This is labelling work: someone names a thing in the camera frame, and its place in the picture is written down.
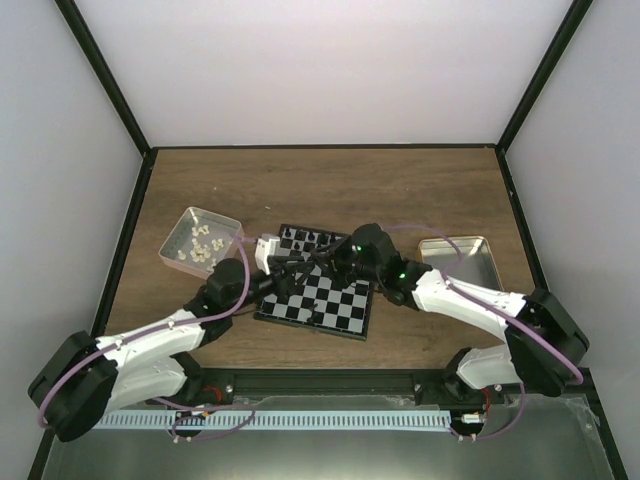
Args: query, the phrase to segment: clear plastic container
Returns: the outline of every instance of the clear plastic container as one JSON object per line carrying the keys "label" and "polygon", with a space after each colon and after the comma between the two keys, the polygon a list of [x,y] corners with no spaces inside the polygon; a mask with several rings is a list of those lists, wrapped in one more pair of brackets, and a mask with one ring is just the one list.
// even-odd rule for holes
{"label": "clear plastic container", "polygon": [[[208,233],[200,230],[205,226],[208,227]],[[237,243],[232,241],[234,237],[244,237],[242,224],[238,220],[198,207],[189,207],[171,230],[158,255],[169,267],[196,277],[207,278],[215,269],[214,264],[235,255],[238,247]],[[214,244],[219,245],[218,240],[222,241],[222,246],[215,250]],[[210,255],[203,262],[196,261],[191,255],[197,245]]]}

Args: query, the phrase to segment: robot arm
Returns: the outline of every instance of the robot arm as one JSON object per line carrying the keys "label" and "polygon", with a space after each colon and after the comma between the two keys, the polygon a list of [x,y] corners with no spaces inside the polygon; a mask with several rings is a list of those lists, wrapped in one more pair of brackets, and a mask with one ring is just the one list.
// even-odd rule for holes
{"label": "robot arm", "polygon": [[[249,279],[244,305],[270,294],[286,300],[299,287],[296,274],[318,265],[337,288],[346,288],[355,280],[375,282],[396,305],[454,317],[504,342],[484,350],[466,349],[454,357],[456,373],[443,381],[456,396],[486,385],[516,382],[556,396],[562,393],[571,375],[539,344],[507,325],[500,316],[454,292],[449,288],[451,284],[535,328],[574,364],[588,348],[586,337],[549,292],[536,290],[525,296],[455,279],[448,279],[451,284],[447,284],[438,270],[402,258],[389,235],[377,224],[364,225],[351,236],[318,248],[310,258],[278,257],[278,243],[279,239],[272,236],[259,240],[256,263],[260,270]],[[123,406],[187,390],[200,391],[199,367],[183,352],[216,340],[231,327],[231,316],[208,323],[198,319],[228,311],[239,301],[244,282],[242,262],[226,259],[194,299],[156,324],[97,339],[85,332],[72,335],[33,381],[29,396],[40,406],[62,375],[82,359],[113,344],[117,348],[98,356],[74,375],[48,405],[45,418],[60,440],[81,436],[105,413]],[[158,327],[155,333],[138,338],[141,330],[153,326]]]}

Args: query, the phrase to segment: small white object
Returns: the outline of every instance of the small white object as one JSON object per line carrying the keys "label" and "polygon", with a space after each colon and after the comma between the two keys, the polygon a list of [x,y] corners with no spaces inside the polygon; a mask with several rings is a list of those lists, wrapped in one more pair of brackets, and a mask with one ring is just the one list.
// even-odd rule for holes
{"label": "small white object", "polygon": [[474,424],[474,423],[484,423],[485,416],[482,413],[464,413],[462,415],[462,423],[466,424]]}
{"label": "small white object", "polygon": [[256,246],[256,264],[258,268],[267,275],[271,273],[268,259],[270,256],[275,255],[279,245],[280,237],[276,237],[275,235],[265,234],[258,239],[258,245]]}

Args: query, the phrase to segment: black metal frame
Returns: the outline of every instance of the black metal frame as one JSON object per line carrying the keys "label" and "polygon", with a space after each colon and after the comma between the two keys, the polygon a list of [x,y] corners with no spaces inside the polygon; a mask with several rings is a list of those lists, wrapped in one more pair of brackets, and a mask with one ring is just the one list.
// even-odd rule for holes
{"label": "black metal frame", "polygon": [[[124,268],[131,239],[142,208],[144,195],[149,184],[158,151],[172,148],[217,148],[217,149],[265,149],[265,148],[493,148],[496,152],[498,165],[502,173],[505,187],[509,193],[511,207],[524,245],[529,267],[536,286],[546,287],[544,272],[536,254],[533,240],[527,226],[524,212],[515,185],[509,172],[505,153],[513,142],[519,129],[525,122],[527,115],[540,95],[545,83],[557,65],[562,53],[577,30],[593,0],[574,0],[565,18],[527,87],[520,103],[514,111],[502,137],[497,145],[487,144],[410,144],[410,145],[270,145],[270,146],[211,146],[211,147],[160,147],[151,148],[146,141],[131,109],[128,106],[109,66],[100,53],[91,32],[73,0],[55,0],[71,31],[78,40],[87,59],[91,63],[98,79],[102,83],[107,95],[111,99],[122,122],[131,138],[143,156],[142,166],[138,175],[135,190],[127,211],[127,216],[118,240],[116,253],[109,271],[104,292],[100,300],[98,312],[94,321],[92,335],[104,333],[106,323],[111,312],[118,283]],[[603,441],[609,463],[615,478],[628,478],[624,470],[620,455],[616,448],[604,410],[600,404],[597,390],[593,384],[588,369],[583,369],[585,383],[577,387],[570,387],[568,393],[584,394],[593,412],[599,417],[598,431]],[[380,395],[414,396],[416,384],[435,385],[439,382],[442,370],[238,370],[238,369],[206,369],[210,378],[224,378],[225,382],[235,385],[236,394],[261,396],[268,394],[309,395],[309,394],[358,394],[376,393]],[[505,387],[505,393],[511,392]],[[426,389],[416,400],[422,404],[439,403],[443,408],[460,409],[465,404],[447,403],[437,389]],[[29,479],[41,478],[42,472],[51,449],[54,435],[45,432],[40,447],[33,462]]]}

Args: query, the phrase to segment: white cable channel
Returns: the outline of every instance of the white cable channel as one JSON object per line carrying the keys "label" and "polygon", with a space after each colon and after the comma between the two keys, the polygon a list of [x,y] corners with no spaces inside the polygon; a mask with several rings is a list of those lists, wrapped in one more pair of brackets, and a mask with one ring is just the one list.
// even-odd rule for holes
{"label": "white cable channel", "polygon": [[[118,410],[94,427],[101,430],[167,430],[174,410]],[[206,418],[184,420],[177,430],[227,430],[246,420],[248,411],[222,411]],[[243,430],[395,430],[448,432],[448,411],[259,411]]]}

